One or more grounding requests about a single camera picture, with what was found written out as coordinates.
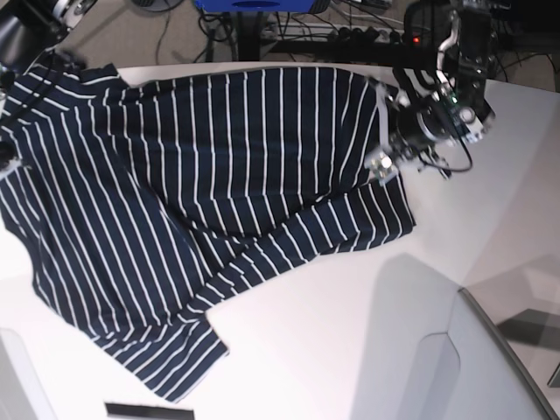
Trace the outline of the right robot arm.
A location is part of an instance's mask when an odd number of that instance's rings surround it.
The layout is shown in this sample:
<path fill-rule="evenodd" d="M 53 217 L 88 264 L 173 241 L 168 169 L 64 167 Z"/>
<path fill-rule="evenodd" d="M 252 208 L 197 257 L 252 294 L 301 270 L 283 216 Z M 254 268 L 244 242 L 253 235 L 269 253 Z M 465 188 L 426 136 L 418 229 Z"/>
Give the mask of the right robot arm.
<path fill-rule="evenodd" d="M 1 93 L 85 17 L 94 1 L 9 0 L 1 2 Z"/>

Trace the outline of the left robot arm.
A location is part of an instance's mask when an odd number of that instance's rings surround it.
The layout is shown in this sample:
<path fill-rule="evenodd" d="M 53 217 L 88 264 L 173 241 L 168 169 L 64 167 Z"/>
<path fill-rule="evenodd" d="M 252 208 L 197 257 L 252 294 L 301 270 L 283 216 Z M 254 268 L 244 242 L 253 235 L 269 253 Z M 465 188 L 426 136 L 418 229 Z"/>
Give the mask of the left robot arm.
<path fill-rule="evenodd" d="M 438 144 L 465 148 L 488 132 L 495 118 L 485 98 L 492 36 L 488 1 L 415 1 L 407 7 L 402 42 L 414 75 L 393 70 L 409 101 L 395 106 L 390 124 L 394 163 L 418 160 L 446 171 Z"/>

